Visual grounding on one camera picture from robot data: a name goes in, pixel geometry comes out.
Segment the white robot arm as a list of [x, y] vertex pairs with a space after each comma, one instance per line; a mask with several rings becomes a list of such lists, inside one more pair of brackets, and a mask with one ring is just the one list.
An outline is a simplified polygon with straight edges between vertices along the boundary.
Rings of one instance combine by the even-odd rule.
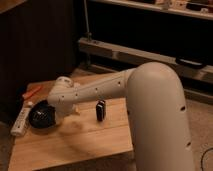
[[137, 171], [195, 171], [182, 83], [169, 66], [149, 62], [87, 84], [59, 77], [47, 101], [62, 119], [77, 103], [124, 98]]

